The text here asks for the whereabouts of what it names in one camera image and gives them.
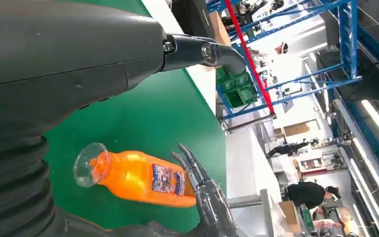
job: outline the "black shirt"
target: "black shirt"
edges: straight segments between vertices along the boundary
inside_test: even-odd
[[[323,202],[325,189],[313,182],[299,182],[287,187],[288,197],[295,206],[305,204],[308,209],[315,208]]]

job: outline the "bolt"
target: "bolt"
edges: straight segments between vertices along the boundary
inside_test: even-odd
[[[211,58],[212,53],[213,53],[213,48],[211,47],[209,43],[204,44],[203,47],[201,48],[201,54],[203,58],[205,59]]]
[[[165,51],[165,52],[170,52],[170,51],[172,51],[173,49],[174,49],[174,46],[172,45],[171,42],[165,42],[165,43],[163,44],[163,51]]]

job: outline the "green tabletop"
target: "green tabletop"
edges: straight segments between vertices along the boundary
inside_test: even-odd
[[[148,14],[139,0],[88,2]],[[104,228],[156,220],[167,228],[188,231],[199,217],[195,207],[138,203],[119,199],[102,186],[79,187],[73,164],[80,150],[92,142],[102,142],[112,152],[138,150],[168,161],[173,161],[171,151],[182,142],[226,193],[225,136],[185,70],[153,75],[132,91],[76,111],[46,137],[57,205]]]

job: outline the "bottle label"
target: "bottle label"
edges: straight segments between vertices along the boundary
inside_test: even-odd
[[[153,165],[152,190],[156,192],[169,193],[171,189],[171,170],[160,165]]]
[[[174,177],[176,180],[174,193],[183,196],[185,191],[185,175],[181,172],[175,172]]]

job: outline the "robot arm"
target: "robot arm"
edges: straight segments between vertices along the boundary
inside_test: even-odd
[[[154,73],[196,64],[245,70],[232,48],[168,35],[151,18],[81,3],[0,0],[0,236],[187,236],[150,225],[104,230],[66,214],[55,206],[41,158],[43,134],[73,111]],[[188,236],[235,236],[220,187],[180,149],[201,217]]]
[[[82,3],[0,0],[0,151],[37,144],[73,111],[188,66],[245,70],[233,48]]]

